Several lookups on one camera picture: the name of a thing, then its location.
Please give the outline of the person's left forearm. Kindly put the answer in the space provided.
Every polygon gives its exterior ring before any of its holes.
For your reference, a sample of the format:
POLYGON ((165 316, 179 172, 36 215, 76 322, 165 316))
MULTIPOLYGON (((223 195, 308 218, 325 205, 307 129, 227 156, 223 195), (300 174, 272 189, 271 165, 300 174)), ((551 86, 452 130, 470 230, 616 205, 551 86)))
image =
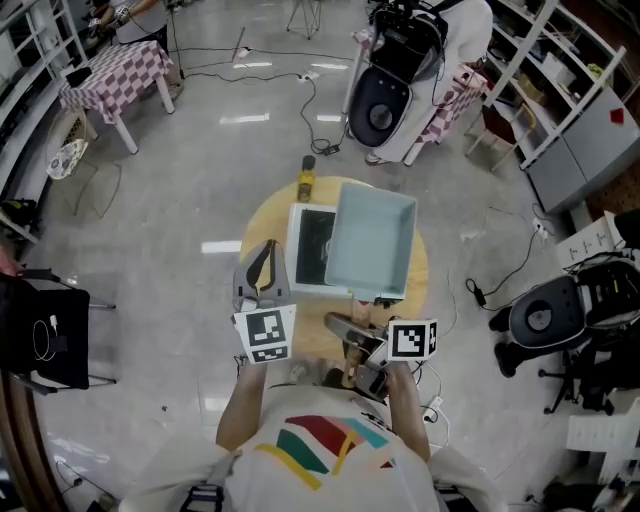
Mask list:
POLYGON ((215 440, 229 452, 238 449, 258 431, 267 369, 266 364, 245 364, 240 370, 215 440))

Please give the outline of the black office chair base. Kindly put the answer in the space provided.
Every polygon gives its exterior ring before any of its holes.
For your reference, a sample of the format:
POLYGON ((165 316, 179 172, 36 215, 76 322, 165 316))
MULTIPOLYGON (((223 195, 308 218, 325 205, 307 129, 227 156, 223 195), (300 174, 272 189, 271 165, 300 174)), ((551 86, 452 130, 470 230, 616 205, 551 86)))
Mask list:
POLYGON ((570 352, 565 350, 562 354, 564 371, 549 372, 545 369, 538 370, 539 378, 559 379, 562 384, 552 406, 546 406, 545 415, 554 414, 562 401, 578 404, 582 399, 582 408, 594 412, 603 412, 612 416, 615 407, 609 399, 609 391, 599 382, 598 371, 595 369, 595 352, 583 348, 570 352))

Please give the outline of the white cardboard box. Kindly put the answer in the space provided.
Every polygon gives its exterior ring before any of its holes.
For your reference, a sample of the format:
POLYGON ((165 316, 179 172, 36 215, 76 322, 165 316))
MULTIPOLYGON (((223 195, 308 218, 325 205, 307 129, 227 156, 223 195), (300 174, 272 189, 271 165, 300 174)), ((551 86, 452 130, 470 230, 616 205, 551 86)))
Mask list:
POLYGON ((600 219, 557 244, 560 266, 567 268, 597 254, 623 248, 624 241, 615 226, 615 218, 615 214, 605 211, 600 219))

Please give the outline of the person's white printed shirt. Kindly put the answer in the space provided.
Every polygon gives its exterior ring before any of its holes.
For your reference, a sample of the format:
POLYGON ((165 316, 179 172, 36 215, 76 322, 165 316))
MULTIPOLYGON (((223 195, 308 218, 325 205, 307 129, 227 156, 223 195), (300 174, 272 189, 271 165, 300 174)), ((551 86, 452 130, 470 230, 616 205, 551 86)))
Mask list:
POLYGON ((257 433, 235 451, 179 436, 119 512, 508 512, 486 473, 448 446, 428 462, 382 406, 311 385, 267 390, 257 433))

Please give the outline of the black fabric chair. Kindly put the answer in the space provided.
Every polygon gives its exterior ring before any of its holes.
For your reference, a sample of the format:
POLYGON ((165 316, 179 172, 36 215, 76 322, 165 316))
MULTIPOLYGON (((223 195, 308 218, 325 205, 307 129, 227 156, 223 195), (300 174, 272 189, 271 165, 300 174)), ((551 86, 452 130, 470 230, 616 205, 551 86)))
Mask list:
POLYGON ((89 373, 89 312, 115 308, 49 269, 0 273, 0 370, 42 396, 115 384, 89 373))

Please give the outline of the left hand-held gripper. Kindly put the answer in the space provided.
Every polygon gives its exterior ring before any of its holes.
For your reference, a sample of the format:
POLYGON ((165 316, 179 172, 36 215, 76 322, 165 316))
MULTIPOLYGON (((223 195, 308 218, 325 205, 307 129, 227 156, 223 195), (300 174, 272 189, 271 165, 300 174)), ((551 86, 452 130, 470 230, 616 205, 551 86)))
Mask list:
POLYGON ((236 266, 233 306, 232 323, 251 364, 291 358, 297 306, 290 294, 284 253, 276 240, 260 243, 236 266), (265 266, 268 279, 258 291, 265 266))

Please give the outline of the brown wooden bench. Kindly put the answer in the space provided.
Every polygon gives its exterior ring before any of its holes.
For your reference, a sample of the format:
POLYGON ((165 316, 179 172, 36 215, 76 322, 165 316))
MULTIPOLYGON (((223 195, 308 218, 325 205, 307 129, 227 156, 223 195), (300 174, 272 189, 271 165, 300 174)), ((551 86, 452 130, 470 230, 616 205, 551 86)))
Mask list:
POLYGON ((60 512, 33 394, 4 370, 0 370, 0 449, 26 511, 60 512))

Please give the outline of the light blue square pan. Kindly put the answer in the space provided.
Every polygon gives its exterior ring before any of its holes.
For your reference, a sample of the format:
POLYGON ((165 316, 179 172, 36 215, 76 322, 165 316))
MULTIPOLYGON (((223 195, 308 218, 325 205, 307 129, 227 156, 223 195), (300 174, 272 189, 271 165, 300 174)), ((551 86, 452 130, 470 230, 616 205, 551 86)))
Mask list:
POLYGON ((391 361, 426 356, 423 329, 417 324, 424 300, 425 258, 414 242, 414 198, 357 183, 341 186, 325 268, 325 281, 351 299, 347 313, 329 312, 326 328, 342 343, 345 366, 341 385, 381 401, 386 396, 386 367, 391 361))

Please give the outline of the white open shelf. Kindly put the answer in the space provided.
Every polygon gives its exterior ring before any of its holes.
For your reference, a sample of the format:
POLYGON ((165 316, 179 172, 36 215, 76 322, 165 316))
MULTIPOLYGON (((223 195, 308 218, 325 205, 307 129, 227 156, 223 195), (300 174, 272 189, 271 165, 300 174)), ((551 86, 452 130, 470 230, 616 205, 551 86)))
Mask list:
POLYGON ((0 0, 0 232, 38 242, 36 219, 18 220, 4 201, 37 205, 50 159, 81 126, 61 106, 66 75, 87 61, 77 23, 88 0, 0 0))
POLYGON ((574 0, 488 0, 492 35, 484 103, 509 120, 525 170, 609 85, 626 49, 587 21, 574 0))

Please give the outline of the wooden frame chair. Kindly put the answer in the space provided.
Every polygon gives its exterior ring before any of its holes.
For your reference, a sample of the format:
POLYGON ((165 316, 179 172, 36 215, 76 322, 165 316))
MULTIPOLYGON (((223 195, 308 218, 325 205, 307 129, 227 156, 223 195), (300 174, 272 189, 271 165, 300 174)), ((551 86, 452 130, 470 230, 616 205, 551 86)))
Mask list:
POLYGON ((537 127, 537 118, 525 102, 520 105, 511 117, 506 117, 502 113, 499 109, 500 105, 504 106, 503 103, 496 102, 491 106, 483 105, 481 107, 479 118, 482 119, 484 128, 465 153, 469 157, 487 135, 493 137, 490 147, 496 142, 503 143, 507 151, 493 165, 490 169, 491 172, 496 171, 520 144, 528 139, 529 135, 537 127))

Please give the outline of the round wooden table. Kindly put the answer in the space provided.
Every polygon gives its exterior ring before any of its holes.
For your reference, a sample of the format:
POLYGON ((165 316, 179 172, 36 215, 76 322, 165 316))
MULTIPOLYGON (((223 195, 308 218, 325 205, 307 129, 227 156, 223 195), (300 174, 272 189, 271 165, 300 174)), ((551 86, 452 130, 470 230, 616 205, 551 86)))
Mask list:
MULTIPOLYGON (((315 179, 312 190, 314 204, 335 206, 340 188, 345 183, 356 183, 351 178, 328 176, 315 179)), ((275 239, 285 245, 288 232, 289 210, 297 199, 297 184, 292 183, 272 194, 253 214, 242 239, 240 256, 245 257, 255 246, 266 239, 275 239)), ((371 321, 378 325, 397 315, 404 319, 421 319, 428 289, 428 258, 418 230, 414 231, 407 293, 403 301, 384 309, 376 306, 371 311, 371 321)), ((292 354, 298 359, 344 360, 342 343, 324 325, 328 312, 349 314, 352 301, 335 297, 303 294, 297 304, 292 354)))

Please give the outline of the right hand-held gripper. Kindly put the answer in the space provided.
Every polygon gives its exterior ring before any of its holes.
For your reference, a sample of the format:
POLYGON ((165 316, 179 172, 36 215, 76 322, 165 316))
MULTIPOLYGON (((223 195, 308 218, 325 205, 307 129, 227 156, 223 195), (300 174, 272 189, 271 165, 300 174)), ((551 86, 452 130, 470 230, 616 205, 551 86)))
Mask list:
POLYGON ((324 324, 346 343, 345 369, 356 369, 355 386, 367 397, 384 401, 387 367, 392 362, 423 363, 437 350, 439 323, 436 319, 392 319, 386 327, 354 323, 348 316, 330 312, 324 324))

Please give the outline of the grey cabinet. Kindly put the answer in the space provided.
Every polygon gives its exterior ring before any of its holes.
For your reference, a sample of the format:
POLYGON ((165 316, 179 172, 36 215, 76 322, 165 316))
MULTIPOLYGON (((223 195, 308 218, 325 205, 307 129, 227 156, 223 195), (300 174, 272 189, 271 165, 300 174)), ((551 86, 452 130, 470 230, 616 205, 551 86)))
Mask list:
POLYGON ((545 212, 572 209, 640 157, 640 124, 606 87, 529 167, 545 212))

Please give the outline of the yellow oil bottle black cap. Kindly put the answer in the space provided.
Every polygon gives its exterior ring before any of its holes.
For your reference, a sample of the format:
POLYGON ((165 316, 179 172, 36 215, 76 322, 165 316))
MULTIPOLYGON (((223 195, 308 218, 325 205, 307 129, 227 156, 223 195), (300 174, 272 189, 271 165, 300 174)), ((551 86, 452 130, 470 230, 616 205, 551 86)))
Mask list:
POLYGON ((310 202, 315 183, 315 165, 316 158, 313 155, 303 157, 297 186, 297 201, 300 203, 310 202))

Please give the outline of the person's right forearm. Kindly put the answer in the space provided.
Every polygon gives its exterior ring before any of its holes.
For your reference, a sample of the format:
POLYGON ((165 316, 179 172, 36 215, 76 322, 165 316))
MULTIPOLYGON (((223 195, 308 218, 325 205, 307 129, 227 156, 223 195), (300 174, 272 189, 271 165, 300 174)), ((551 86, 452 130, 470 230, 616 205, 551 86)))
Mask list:
POLYGON ((428 462, 430 444, 413 374, 406 362, 391 362, 386 373, 392 429, 409 449, 428 462))

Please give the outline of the checkered cloth table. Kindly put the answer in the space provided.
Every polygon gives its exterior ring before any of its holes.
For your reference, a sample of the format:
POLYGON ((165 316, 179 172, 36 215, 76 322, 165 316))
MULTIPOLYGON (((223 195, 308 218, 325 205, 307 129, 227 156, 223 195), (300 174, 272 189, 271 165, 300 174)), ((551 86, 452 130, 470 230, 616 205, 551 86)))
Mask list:
POLYGON ((106 48, 85 63, 90 74, 73 87, 64 82, 59 90, 61 107, 93 110, 113 125, 131 154, 138 147, 122 120, 124 110, 142 91, 156 85, 167 113, 175 111, 165 80, 173 62, 157 42, 139 42, 106 48))
POLYGON ((486 80, 472 68, 486 56, 491 24, 473 29, 468 22, 447 40, 441 69, 433 78, 411 87, 413 99, 399 129, 379 148, 369 151, 366 163, 412 165, 422 149, 440 143, 454 122, 486 89, 486 80))

